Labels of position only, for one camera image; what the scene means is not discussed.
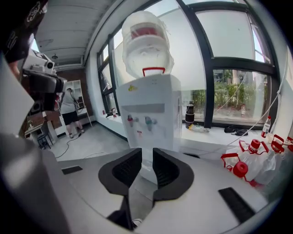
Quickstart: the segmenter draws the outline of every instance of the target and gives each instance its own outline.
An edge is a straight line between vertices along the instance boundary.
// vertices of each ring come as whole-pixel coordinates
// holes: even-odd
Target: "person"
[[[69,133],[70,138],[73,138],[73,135],[71,133],[72,132],[71,126],[70,126],[72,122],[74,122],[76,126],[81,130],[81,133],[84,133],[84,129],[82,127],[81,122],[78,119],[77,112],[76,112],[76,106],[78,106],[78,102],[76,100],[77,98],[74,97],[74,94],[72,93],[71,88],[68,88],[66,90],[61,100],[60,112],[64,119],[64,123],[66,125],[66,129]]]

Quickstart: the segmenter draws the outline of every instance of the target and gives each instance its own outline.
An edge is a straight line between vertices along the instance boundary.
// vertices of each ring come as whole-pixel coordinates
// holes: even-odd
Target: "black cable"
[[[65,150],[65,152],[63,153],[63,154],[65,154],[66,152],[67,152],[67,150],[69,149],[69,142],[70,141],[67,141],[67,149]]]
[[[74,104],[74,108],[75,108],[76,112],[77,112],[77,113],[81,113],[82,110],[84,109],[84,104],[83,104],[83,107],[82,107],[81,111],[78,112],[78,110],[79,110],[79,109],[78,109],[79,104],[78,104],[77,100],[72,96],[72,93],[70,93],[70,95],[71,95],[71,97],[72,97],[72,99],[73,99],[73,104]]]

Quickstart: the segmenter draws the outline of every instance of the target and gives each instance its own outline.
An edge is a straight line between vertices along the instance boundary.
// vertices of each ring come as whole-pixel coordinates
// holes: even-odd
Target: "gray panel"
[[[164,113],[165,104],[122,106],[122,109],[125,109],[128,112],[134,112],[134,113]]]

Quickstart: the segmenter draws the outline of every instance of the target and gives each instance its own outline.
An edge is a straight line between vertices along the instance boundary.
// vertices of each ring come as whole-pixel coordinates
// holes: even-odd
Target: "black window frame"
[[[155,3],[160,2],[161,0],[150,0],[137,8],[135,11],[142,11],[146,8],[152,6]],[[261,22],[258,15],[254,12],[254,10],[249,6],[249,3],[244,0],[246,4],[236,3],[236,2],[219,2],[219,1],[208,1],[208,2],[199,2],[186,5],[182,0],[175,0],[183,13],[185,14],[187,21],[189,22],[194,34],[196,35],[196,39],[199,44],[199,48],[201,51],[203,65],[206,74],[206,104],[205,104],[205,115],[203,121],[195,121],[195,124],[203,125],[205,128],[211,127],[221,127],[224,128],[226,126],[231,125],[229,121],[220,123],[216,120],[213,122],[213,113],[214,113],[214,95],[215,95],[215,86],[214,86],[214,75],[213,70],[215,69],[234,69],[234,70],[241,70],[241,71],[250,71],[250,72],[258,72],[262,74],[268,75],[268,100],[269,105],[271,101],[275,99],[277,96],[277,91],[280,85],[280,77],[279,77],[279,67],[277,63],[277,56],[272,45],[272,41],[266,31],[263,23]],[[210,42],[207,38],[206,32],[196,16],[196,12],[199,11],[209,11],[209,10],[227,10],[227,11],[240,11],[245,12],[250,20],[252,21],[251,24],[257,26],[256,27],[256,35],[260,40],[260,43],[265,43],[265,46],[261,44],[262,48],[265,48],[263,54],[270,59],[270,63],[266,60],[264,63],[258,62],[252,59],[245,59],[245,58],[233,58],[233,57],[214,57]],[[115,30],[108,35],[108,39],[106,43],[102,46],[101,51],[98,53],[98,74],[99,74],[99,82],[100,82],[100,89],[103,97],[103,103],[105,110],[108,112],[108,104],[107,104],[107,95],[113,93],[115,104],[117,107],[117,112],[120,115],[117,96],[116,96],[116,78],[113,66],[113,56],[112,51],[114,50],[114,36],[116,33],[122,28],[125,19],[115,28]],[[108,45],[108,58],[101,63],[101,59],[103,59],[103,50]],[[103,68],[109,63],[110,67],[110,76],[112,82],[112,88],[106,91],[102,91],[101,86],[101,72]],[[271,116],[271,125],[276,120],[277,116],[277,107],[278,107],[278,100],[274,102],[272,107],[269,110],[269,115]],[[251,128],[251,123],[240,123],[234,125],[240,128]],[[253,129],[254,130],[261,130],[263,124],[257,124]]]
[[[272,100],[277,96],[277,91],[280,85],[280,77],[278,73],[278,63],[276,53],[272,46],[272,42],[266,29],[261,23],[260,19],[256,17],[255,12],[245,1],[246,4],[236,3],[236,2],[200,2],[186,5],[182,0],[176,0],[182,11],[185,13],[187,19],[190,22],[192,29],[197,37],[199,47],[201,49],[201,54],[203,57],[203,63],[206,72],[206,109],[203,126],[205,128],[211,127],[227,127],[231,125],[229,121],[227,123],[213,122],[213,112],[214,112],[214,79],[213,79],[213,70],[214,69],[234,69],[234,70],[243,70],[243,71],[254,71],[262,74],[267,74],[268,76],[268,98],[271,103]],[[205,30],[200,23],[196,13],[199,11],[210,11],[210,10],[227,10],[227,11],[240,11],[245,12],[251,19],[252,22],[258,26],[257,34],[264,39],[262,43],[265,43],[268,51],[265,52],[265,55],[268,57],[270,55],[270,64],[245,58],[233,58],[233,57],[214,57],[212,53],[212,47],[209,43]],[[277,100],[274,102],[273,106],[269,110],[269,115],[271,116],[271,125],[273,125],[277,116]],[[241,128],[251,128],[251,123],[247,124],[235,124]],[[261,130],[263,124],[256,125],[254,130]]]
[[[108,45],[108,57],[104,60],[103,59],[103,51],[104,51],[104,49],[106,48],[107,45]],[[117,114],[120,115],[120,110],[119,110],[119,106],[118,106],[118,102],[117,102],[117,96],[116,96],[116,83],[115,83],[115,80],[113,80],[113,78],[114,78],[114,70],[113,70],[113,61],[112,61],[112,50],[113,50],[113,39],[111,38],[111,35],[109,34],[106,43],[102,46],[102,49],[97,54],[97,56],[98,56],[98,59],[97,59],[98,79],[99,79],[100,90],[101,90],[101,94],[102,94],[102,100],[103,100],[103,104],[104,104],[104,108],[105,108],[106,113],[109,113],[111,111],[109,109],[108,103],[110,102],[109,94],[113,93]],[[103,80],[102,79],[102,76],[103,76],[102,71],[108,64],[109,64],[109,68],[110,68],[110,77],[111,77],[112,87],[110,89],[103,90],[103,88],[102,88],[103,85],[101,84],[101,82]]]

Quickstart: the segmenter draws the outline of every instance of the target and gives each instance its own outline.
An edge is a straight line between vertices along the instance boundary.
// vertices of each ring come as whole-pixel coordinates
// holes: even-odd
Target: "water bottle cap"
[[[260,147],[260,141],[257,139],[253,139],[250,144],[253,148],[258,149]]]
[[[248,172],[248,166],[244,162],[238,162],[233,167],[233,173],[239,178],[242,178],[243,176],[245,176],[247,172]]]

